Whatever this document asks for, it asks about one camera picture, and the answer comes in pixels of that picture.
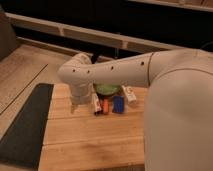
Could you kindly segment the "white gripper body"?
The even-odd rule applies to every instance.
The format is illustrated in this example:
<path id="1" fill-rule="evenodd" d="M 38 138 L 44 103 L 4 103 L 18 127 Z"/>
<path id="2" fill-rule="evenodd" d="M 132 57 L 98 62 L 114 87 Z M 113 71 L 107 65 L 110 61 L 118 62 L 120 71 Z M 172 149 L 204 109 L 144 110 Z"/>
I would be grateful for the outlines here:
<path id="1" fill-rule="evenodd" d="M 69 88 L 71 112 L 74 112 L 79 105 L 89 104 L 92 101 L 93 85 L 91 83 L 70 85 Z"/>

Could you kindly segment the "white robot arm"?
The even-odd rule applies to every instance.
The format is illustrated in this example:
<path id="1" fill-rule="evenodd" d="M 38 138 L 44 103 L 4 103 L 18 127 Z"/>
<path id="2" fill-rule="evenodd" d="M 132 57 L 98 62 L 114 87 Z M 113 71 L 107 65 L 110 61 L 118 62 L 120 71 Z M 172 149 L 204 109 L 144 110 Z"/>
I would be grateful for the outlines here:
<path id="1" fill-rule="evenodd" d="M 146 171 L 213 171 L 213 53 L 200 49 L 151 52 L 93 64 L 77 54 L 58 70 L 75 103 L 89 86 L 146 87 Z"/>

